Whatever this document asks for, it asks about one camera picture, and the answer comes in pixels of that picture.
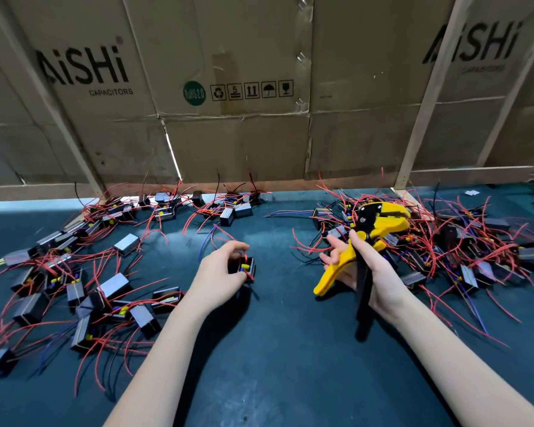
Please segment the person's right hand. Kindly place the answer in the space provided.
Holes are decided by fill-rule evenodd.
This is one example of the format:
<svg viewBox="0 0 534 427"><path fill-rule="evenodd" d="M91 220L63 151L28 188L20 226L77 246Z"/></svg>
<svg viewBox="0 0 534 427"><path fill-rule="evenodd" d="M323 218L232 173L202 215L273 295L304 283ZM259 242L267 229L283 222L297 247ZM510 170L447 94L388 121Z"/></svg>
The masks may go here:
<svg viewBox="0 0 534 427"><path fill-rule="evenodd" d="M320 253L325 270L330 265L338 265L340 254L347 250L349 243L345 243L333 235L328 235L331 251L327 255ZM407 300L412 294L400 280L390 263L376 251L376 267L369 267L372 272L374 286L371 293L371 308L390 325L397 326Z"/></svg>

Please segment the black module with yellow terminals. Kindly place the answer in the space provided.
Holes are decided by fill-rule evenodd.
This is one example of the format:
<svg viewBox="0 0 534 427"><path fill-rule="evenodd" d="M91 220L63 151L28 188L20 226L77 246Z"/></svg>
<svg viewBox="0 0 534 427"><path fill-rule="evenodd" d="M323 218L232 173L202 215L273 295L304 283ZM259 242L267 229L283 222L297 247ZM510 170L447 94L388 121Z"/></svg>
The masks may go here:
<svg viewBox="0 0 534 427"><path fill-rule="evenodd" d="M253 257L241 256L236 266L237 273L246 275L245 283L252 284L255 281L256 261Z"/></svg>

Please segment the pile of black wired modules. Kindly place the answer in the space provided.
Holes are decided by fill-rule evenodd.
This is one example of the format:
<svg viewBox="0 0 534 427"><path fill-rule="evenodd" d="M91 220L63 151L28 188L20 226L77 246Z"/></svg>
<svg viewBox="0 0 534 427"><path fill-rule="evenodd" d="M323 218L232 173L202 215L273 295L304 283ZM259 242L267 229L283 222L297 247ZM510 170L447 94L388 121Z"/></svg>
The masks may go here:
<svg viewBox="0 0 534 427"><path fill-rule="evenodd" d="M0 313L0 378L6 377L21 358L37 350L47 352L70 331L72 349L83 354L82 361L96 348L102 352L112 343L114 331L133 323L145 338L159 336L187 291L159 292L149 299L121 303L123 296L135 291L128 273L117 267L115 274L100 284L98 278L104 268L96 268L97 260L121 258L129 251L139 253L143 238L129 234L110 249L80 253L97 237L90 234L91 229L103 227L101 233L109 233L109 219L119 219L115 213L132 222L136 209L149 204L149 200L137 206L120 200L97 203L78 228L56 232L46 243L29 245L0 259L0 266L6 266L0 276L9 270L24 272ZM246 307L241 297L254 293L249 285L244 283L224 304Z"/></svg>
<svg viewBox="0 0 534 427"><path fill-rule="evenodd" d="M295 238L293 246L308 262L314 253L329 253L328 235L349 242L349 229L354 218L366 204L389 202L399 204L410 213L409 228L391 233L383 241L386 248L379 252L393 267L406 288L412 293L422 291L429 298L432 312L450 327L452 324L438 311L438 305L453 311L444 296L463 299L477 321L473 325L458 313L472 330L493 341L475 304L476 295L487 296L505 315L520 323L495 297L501 291L511 295L534 329L534 218L495 217L491 214L490 197L477 207L465 207L459 198L444 200L438 186L431 198L422 199L407 190L384 194L345 193L338 180L265 181L267 191L306 191L313 187L332 195L327 207L306 211L279 211L269 217L309 216L318 231L316 241L306 245Z"/></svg>

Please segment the person's left forearm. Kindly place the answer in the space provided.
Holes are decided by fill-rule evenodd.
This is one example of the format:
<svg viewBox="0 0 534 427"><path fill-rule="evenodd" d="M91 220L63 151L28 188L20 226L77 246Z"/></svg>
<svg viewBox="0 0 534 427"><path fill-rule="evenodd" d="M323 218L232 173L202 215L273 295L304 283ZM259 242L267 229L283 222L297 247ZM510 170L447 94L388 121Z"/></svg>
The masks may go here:
<svg viewBox="0 0 534 427"><path fill-rule="evenodd" d="M196 338L213 305L190 288L102 427L172 427Z"/></svg>

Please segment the printed brown cardboard sheet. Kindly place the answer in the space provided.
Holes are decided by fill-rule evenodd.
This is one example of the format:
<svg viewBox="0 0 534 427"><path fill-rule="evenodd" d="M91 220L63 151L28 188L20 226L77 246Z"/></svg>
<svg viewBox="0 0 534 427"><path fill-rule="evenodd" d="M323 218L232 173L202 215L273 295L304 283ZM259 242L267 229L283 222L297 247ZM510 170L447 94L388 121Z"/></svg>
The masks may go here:
<svg viewBox="0 0 534 427"><path fill-rule="evenodd" d="M456 0L315 0L309 178L396 176ZM534 40L534 0L475 0L413 170L472 168Z"/></svg>
<svg viewBox="0 0 534 427"><path fill-rule="evenodd" d="M303 177L314 0L6 0L101 180ZM0 185L87 183L0 29Z"/></svg>

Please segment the person's right forearm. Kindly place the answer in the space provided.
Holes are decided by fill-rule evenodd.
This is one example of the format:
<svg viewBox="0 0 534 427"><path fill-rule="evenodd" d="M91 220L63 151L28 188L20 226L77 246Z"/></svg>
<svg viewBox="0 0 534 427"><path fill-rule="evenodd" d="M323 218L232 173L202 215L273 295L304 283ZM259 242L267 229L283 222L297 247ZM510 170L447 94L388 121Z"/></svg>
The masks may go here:
<svg viewBox="0 0 534 427"><path fill-rule="evenodd" d="M405 287L393 298L374 288L372 301L417 356L462 427L534 427L534 405Z"/></svg>

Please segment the yellow and black wire stripper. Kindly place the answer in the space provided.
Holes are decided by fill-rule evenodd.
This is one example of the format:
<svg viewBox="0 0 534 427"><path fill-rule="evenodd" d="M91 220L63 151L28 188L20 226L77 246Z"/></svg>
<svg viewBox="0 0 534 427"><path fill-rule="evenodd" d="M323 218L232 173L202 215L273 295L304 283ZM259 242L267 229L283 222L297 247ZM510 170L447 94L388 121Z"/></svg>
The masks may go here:
<svg viewBox="0 0 534 427"><path fill-rule="evenodd" d="M383 239L391 233L408 229L409 218L410 213L399 204L375 202L361 207L353 223L357 236L369 243L375 251L381 252L386 248ZM374 283L373 275L366 260L352 246L351 241L340 253L338 263L328 265L313 292L318 297L326 295L339 274L350 264L356 265L355 317L359 325L365 326L371 321L370 299Z"/></svg>

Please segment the person's left hand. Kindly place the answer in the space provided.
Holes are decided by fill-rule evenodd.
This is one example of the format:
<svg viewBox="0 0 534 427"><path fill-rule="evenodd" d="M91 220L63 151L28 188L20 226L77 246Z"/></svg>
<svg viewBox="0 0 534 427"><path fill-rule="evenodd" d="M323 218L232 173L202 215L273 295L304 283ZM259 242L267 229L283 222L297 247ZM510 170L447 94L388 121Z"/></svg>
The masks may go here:
<svg viewBox="0 0 534 427"><path fill-rule="evenodd" d="M230 287L220 270L220 248L201 260L185 300L206 314L228 301L241 287Z"/></svg>

